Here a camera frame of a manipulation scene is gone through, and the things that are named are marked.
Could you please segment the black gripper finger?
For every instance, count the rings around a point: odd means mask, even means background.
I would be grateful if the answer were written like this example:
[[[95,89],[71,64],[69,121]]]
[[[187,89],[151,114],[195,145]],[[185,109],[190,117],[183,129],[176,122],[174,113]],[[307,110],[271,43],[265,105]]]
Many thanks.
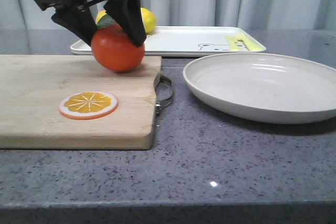
[[[92,38],[98,30],[88,9],[79,10],[77,7],[56,9],[51,20],[71,31],[88,46],[91,45]]]
[[[140,0],[108,0],[104,9],[125,31],[132,43],[140,47],[146,40]]]

